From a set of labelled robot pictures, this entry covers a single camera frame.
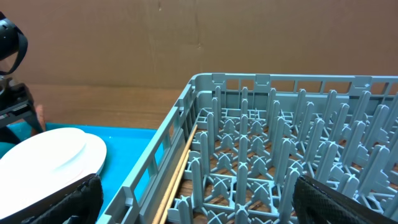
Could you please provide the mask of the orange carrot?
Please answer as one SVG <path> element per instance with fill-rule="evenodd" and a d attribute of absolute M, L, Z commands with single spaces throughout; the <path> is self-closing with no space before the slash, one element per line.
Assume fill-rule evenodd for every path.
<path fill-rule="evenodd" d="M 45 124 L 45 117 L 44 117 L 44 107 L 42 105 L 37 105 L 35 107 L 35 111 L 37 114 L 37 119 L 40 124 L 40 127 L 42 128 L 42 131 L 46 131 L 46 124 Z M 31 136 L 35 136 L 36 134 L 39 134 L 39 132 L 35 129 L 31 129 Z"/>

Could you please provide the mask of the large white plate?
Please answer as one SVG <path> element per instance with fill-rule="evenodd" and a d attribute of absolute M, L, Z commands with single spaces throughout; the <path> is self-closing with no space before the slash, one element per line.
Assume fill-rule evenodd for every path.
<path fill-rule="evenodd" d="M 82 150 L 80 160 L 82 170 L 78 176 L 59 188 L 49 190 L 42 194 L 26 190 L 19 190 L 16 193 L 1 194 L 1 218 L 6 218 L 9 215 L 27 208 L 89 174 L 100 173 L 106 158 L 106 145 L 101 138 L 94 134 L 85 133 L 85 136 L 86 146 Z"/>

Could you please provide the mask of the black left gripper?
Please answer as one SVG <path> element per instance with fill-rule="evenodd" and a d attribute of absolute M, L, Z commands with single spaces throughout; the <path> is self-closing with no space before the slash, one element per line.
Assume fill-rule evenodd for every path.
<path fill-rule="evenodd" d="M 1 14 L 1 60 L 16 55 L 12 66 L 1 71 L 1 127 L 23 119 L 31 129 L 42 133 L 28 87 L 24 83 L 13 84 L 11 77 L 23 61 L 27 48 L 28 40 L 20 28 Z"/>

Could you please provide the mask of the grey dish rack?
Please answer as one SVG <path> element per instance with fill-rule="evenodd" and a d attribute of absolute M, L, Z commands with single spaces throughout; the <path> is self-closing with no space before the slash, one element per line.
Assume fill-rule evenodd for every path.
<path fill-rule="evenodd" d="M 295 223 L 300 175 L 397 219 L 397 77 L 200 73 L 99 223 L 152 223 L 196 124 L 165 222 Z"/>

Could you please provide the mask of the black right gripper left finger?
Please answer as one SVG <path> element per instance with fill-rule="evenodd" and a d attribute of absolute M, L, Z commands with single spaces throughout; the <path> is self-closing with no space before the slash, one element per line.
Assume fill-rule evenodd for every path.
<path fill-rule="evenodd" d="M 95 224 L 103 204 L 103 188 L 98 175 L 92 175 L 72 193 L 41 215 L 26 218 L 23 224 Z"/>

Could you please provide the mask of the wooden chopstick lower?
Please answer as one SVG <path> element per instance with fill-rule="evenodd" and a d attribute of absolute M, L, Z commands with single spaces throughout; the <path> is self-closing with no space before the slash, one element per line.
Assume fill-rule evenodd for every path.
<path fill-rule="evenodd" d="M 176 179 L 173 182 L 173 186 L 172 186 L 172 188 L 170 190 L 169 197 L 167 198 L 167 203 L 165 204 L 164 211 L 163 211 L 162 216 L 161 216 L 161 218 L 159 220 L 159 223 L 161 223 L 161 224 L 164 224 L 166 219 L 167 219 L 167 214 L 168 214 L 167 210 L 171 207 L 171 205 L 173 203 L 173 200 L 174 200 L 174 197 L 175 197 L 175 194 L 177 193 L 178 187 L 180 185 L 180 181 L 182 179 L 182 176 L 183 176 L 183 173 L 184 173 L 184 170 L 185 170 L 185 166 L 186 166 L 186 164 L 188 162 L 189 152 L 190 152 L 190 150 L 188 150 L 187 153 L 185 154 L 185 158 L 184 158 L 184 160 L 182 162 L 182 165 L 180 166 L 180 169 L 178 170 L 178 175 L 177 175 Z"/>

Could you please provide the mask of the small white plate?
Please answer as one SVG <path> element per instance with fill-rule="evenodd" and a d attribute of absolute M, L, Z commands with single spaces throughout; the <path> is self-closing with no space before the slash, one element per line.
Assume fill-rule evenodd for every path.
<path fill-rule="evenodd" d="M 77 128 L 53 129 L 22 141 L 1 159 L 1 194 L 42 194 L 68 183 L 82 170 L 85 146 L 85 132 Z"/>

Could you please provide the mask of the teal plastic tray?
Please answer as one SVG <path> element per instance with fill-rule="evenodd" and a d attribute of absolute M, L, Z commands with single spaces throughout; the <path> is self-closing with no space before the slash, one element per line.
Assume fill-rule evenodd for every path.
<path fill-rule="evenodd" d="M 101 138 L 106 145 L 106 158 L 99 174 L 103 188 L 103 205 L 100 214 L 112 201 L 121 184 L 139 160 L 144 149 L 154 137 L 153 129 L 115 128 L 106 126 L 87 126 L 75 124 L 47 124 L 47 131 L 58 128 L 77 128 L 85 133 L 94 134 Z M 27 123 L 12 124 L 10 129 L 25 141 L 31 138 L 31 128 Z M 1 158 L 10 151 L 15 144 L 1 143 Z"/>

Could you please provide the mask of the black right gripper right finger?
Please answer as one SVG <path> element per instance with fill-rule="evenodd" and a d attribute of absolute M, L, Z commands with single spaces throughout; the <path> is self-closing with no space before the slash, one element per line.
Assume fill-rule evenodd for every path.
<path fill-rule="evenodd" d="M 307 175 L 298 177 L 292 205 L 299 223 L 397 224 Z"/>

